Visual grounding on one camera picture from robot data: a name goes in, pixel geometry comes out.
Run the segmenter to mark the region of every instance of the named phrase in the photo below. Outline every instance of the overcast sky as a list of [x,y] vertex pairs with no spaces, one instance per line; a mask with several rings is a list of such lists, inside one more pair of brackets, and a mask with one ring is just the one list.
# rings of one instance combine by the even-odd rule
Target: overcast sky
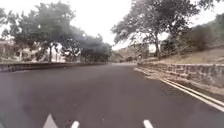
[[[40,2],[50,3],[58,0],[4,0],[0,7],[6,11],[13,10],[21,13],[29,12],[35,5]],[[76,11],[76,19],[72,22],[74,25],[80,26],[88,34],[96,35],[100,33],[104,41],[113,44],[114,35],[110,29],[114,24],[122,20],[129,12],[131,0],[61,0],[68,2],[72,10]],[[202,11],[200,15],[191,18],[190,26],[204,24],[215,19],[217,14],[224,13],[224,3],[215,4],[215,8],[211,11]],[[165,39],[166,36],[160,36],[160,39]],[[114,49],[121,48],[127,44],[116,46]]]

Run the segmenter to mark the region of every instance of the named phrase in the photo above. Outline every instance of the asphalt road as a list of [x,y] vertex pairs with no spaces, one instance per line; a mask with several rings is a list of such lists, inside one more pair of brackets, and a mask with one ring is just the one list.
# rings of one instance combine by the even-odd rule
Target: asphalt road
[[0,123],[42,128],[223,128],[224,113],[131,65],[104,65],[0,74]]

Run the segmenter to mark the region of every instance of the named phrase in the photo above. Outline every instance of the white arrow marking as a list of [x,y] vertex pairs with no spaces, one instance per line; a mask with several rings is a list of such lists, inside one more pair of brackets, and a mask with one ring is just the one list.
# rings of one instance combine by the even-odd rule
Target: white arrow marking
[[51,114],[47,117],[47,121],[44,124],[43,128],[58,128],[57,125],[55,124]]
[[4,128],[3,125],[0,123],[0,128]]

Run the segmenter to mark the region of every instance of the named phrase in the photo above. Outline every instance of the tree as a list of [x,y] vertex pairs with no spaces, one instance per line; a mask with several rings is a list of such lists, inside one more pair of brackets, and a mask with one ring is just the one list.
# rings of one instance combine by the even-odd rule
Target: tree
[[56,4],[40,4],[38,9],[36,23],[38,34],[41,38],[41,47],[50,50],[49,61],[52,59],[52,48],[59,43],[68,40],[71,33],[71,20],[75,17],[68,4],[58,2]]
[[198,5],[204,9],[210,9],[214,7],[214,2],[220,2],[224,0],[199,0]]
[[70,35],[67,41],[61,43],[61,54],[67,61],[74,62],[76,57],[81,52],[80,43],[84,40],[85,32],[79,28],[72,27]]
[[102,36],[92,37],[85,36],[85,40],[80,44],[81,56],[86,61],[108,61],[111,55],[111,46],[103,42]]
[[71,20],[75,17],[68,4],[61,2],[36,6],[28,15],[9,13],[10,30],[5,33],[11,35],[21,48],[37,49],[37,58],[47,53],[49,61],[52,59],[52,48],[66,42],[71,35]]
[[143,37],[144,43],[153,43],[159,57],[158,35],[168,32],[174,37],[187,25],[188,17],[199,12],[190,0],[133,0],[130,13],[112,28],[115,42],[129,37]]

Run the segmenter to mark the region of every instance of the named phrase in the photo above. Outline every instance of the low stone wall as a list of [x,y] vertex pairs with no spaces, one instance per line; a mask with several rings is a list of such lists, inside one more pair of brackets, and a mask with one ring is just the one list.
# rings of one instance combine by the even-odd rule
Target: low stone wall
[[138,66],[224,88],[224,65],[139,63]]
[[38,70],[38,69],[103,65],[103,64],[106,63],[12,63],[12,64],[2,63],[0,64],[0,72],[13,72],[21,70]]

